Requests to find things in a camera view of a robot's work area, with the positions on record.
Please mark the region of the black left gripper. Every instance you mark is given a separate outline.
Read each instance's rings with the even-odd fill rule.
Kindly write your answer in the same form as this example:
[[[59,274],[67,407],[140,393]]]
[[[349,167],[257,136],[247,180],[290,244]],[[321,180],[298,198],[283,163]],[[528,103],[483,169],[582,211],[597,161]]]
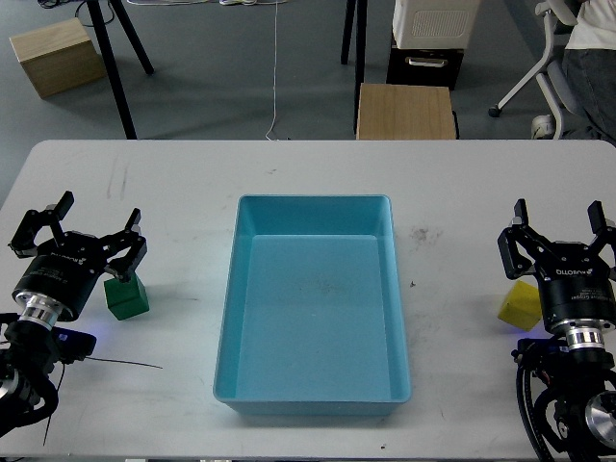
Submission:
[[[61,227],[74,195],[65,191],[57,204],[42,211],[29,210],[17,227],[9,247],[18,258],[34,257],[13,289],[20,295],[45,295],[63,307],[60,321],[76,321],[103,270],[120,283],[128,283],[146,251],[146,238],[139,227],[141,210],[135,208],[124,228],[100,240]],[[52,239],[35,243],[38,232],[47,226]]]

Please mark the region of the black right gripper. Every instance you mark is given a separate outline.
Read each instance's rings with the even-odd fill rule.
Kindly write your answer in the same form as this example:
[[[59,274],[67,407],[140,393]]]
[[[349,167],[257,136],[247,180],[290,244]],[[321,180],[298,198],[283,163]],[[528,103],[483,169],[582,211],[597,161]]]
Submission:
[[[615,251],[615,224],[605,217],[600,200],[587,212],[594,234],[590,244],[550,244],[530,227],[524,198],[515,203],[514,217],[498,237],[506,277],[536,276],[543,322],[551,333],[573,323],[607,330],[615,325],[615,266],[602,256],[607,245]]]

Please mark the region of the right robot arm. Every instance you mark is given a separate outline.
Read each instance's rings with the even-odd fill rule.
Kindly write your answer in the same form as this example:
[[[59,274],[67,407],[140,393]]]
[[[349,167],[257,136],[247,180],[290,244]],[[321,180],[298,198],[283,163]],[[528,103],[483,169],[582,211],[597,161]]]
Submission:
[[[499,237],[506,276],[536,279],[546,339],[519,340],[516,396],[526,435],[541,461],[615,453],[615,359],[604,335],[615,328],[615,267],[601,253],[615,245],[615,224],[601,201],[587,209],[591,243],[551,242],[528,223],[519,199]]]

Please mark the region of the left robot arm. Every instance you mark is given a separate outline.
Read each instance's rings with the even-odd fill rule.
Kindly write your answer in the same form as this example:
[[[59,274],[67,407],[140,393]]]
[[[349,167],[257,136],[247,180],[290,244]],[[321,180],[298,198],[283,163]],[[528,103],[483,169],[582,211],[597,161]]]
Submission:
[[[147,247],[133,210],[124,228],[101,238],[64,231],[61,221],[74,202],[65,192],[58,203],[25,213],[10,248],[31,263],[13,289],[18,313],[4,313],[7,347],[1,351],[1,432],[49,419],[59,404],[49,375],[56,364],[89,357],[94,336],[64,328],[81,315],[99,277],[108,273],[107,307],[119,321],[148,311],[136,269]]]

